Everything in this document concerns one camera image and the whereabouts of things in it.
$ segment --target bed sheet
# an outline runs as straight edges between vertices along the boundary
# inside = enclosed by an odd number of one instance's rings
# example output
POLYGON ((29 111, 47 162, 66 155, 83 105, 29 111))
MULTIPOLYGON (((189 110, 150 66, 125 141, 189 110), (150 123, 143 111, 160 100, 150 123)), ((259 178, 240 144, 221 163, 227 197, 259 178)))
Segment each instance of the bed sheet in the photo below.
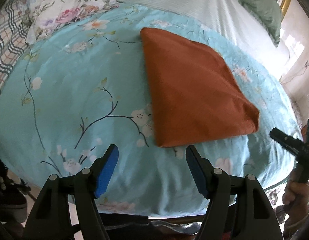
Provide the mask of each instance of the bed sheet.
POLYGON ((283 180, 294 158, 269 131, 300 133, 279 82, 197 20, 127 4, 62 28, 18 60, 0 99, 0 158, 8 168, 42 186, 50 174, 68 176, 89 167, 115 143, 120 158, 107 192, 96 201, 100 211, 161 217, 205 213, 208 201, 188 169, 186 146, 155 146, 140 39, 146 26, 215 49, 260 111, 257 133, 196 144, 200 154, 229 174, 255 174, 264 188, 283 180))
POLYGON ((118 0, 193 17, 259 61, 278 80, 290 57, 276 48, 264 27, 237 0, 118 0))

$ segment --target wall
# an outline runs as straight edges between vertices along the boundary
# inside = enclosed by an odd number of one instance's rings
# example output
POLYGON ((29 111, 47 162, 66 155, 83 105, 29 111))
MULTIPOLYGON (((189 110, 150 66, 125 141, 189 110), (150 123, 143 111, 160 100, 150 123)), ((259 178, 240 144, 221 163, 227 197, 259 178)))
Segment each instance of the wall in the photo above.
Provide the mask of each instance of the wall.
POLYGON ((306 62, 309 64, 309 19, 297 0, 291 1, 281 28, 285 31, 283 40, 286 41, 290 35, 294 38, 295 46, 299 45, 301 49, 304 46, 296 63, 281 78, 281 83, 288 95, 297 102, 303 125, 306 125, 309 118, 309 66, 305 67, 306 62))

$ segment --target orange-brown fabric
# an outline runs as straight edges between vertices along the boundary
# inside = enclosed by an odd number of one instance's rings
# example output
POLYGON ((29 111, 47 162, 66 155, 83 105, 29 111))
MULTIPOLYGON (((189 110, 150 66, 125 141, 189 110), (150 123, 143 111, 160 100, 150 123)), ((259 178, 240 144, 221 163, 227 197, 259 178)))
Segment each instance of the orange-brown fabric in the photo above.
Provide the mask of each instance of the orange-brown fabric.
POLYGON ((141 30, 156 143, 172 147, 258 130, 259 111, 212 48, 168 31, 141 30))

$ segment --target plaid fabric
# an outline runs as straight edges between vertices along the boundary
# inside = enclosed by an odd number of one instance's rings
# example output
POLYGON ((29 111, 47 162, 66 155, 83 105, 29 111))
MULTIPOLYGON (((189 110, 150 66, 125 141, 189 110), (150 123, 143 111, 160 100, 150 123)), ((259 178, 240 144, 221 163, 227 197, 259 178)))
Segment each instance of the plaid fabric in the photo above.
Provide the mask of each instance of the plaid fabric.
POLYGON ((7 0, 0 11, 0 94, 13 66, 27 48, 29 28, 21 24, 17 1, 7 0))

